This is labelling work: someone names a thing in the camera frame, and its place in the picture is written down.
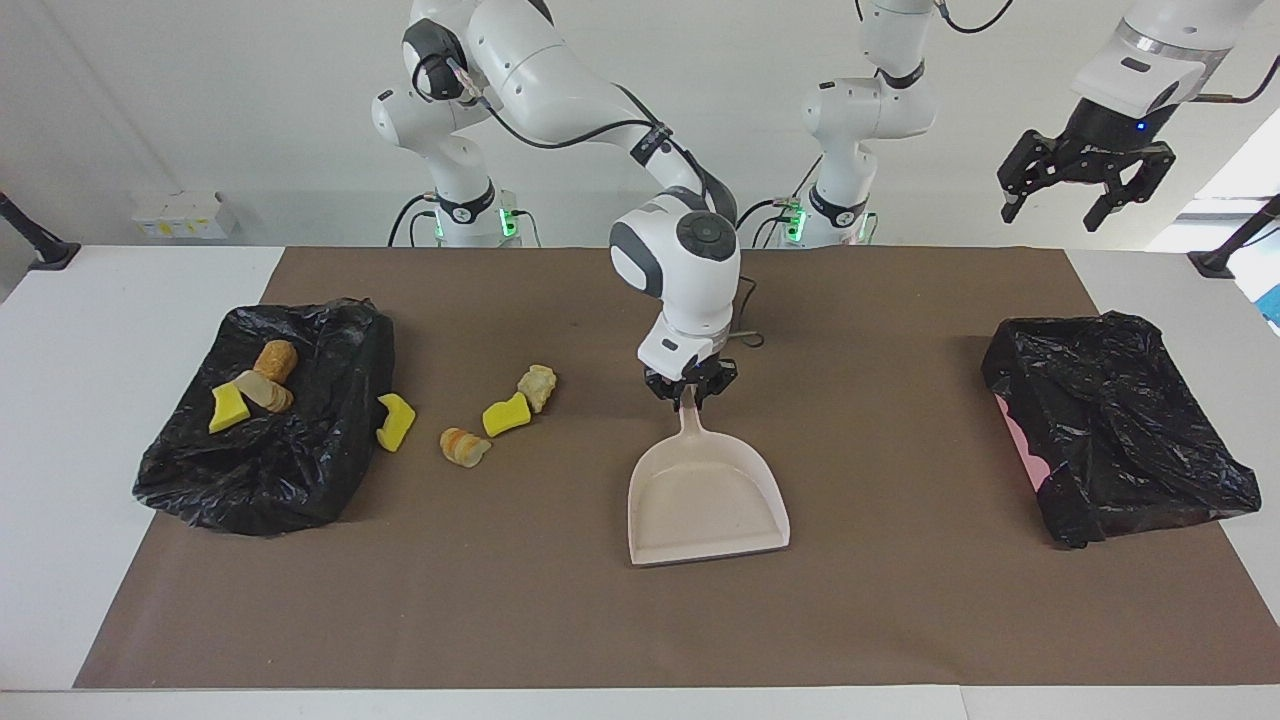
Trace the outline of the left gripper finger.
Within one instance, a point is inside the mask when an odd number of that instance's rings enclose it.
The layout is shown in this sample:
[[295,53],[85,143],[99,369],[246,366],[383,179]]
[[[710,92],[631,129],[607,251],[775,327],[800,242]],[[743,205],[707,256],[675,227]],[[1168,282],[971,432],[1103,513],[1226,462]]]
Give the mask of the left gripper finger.
[[1025,201],[1036,192],[1060,182],[1060,137],[1048,137],[1036,129],[1027,129],[997,169],[997,181],[1004,192],[1000,215],[1012,224]]
[[1085,178],[1103,186],[1103,193],[1085,214],[1085,229],[1096,232],[1105,219],[1130,202],[1147,202],[1172,168],[1176,155],[1165,142],[1130,152],[1085,154]]

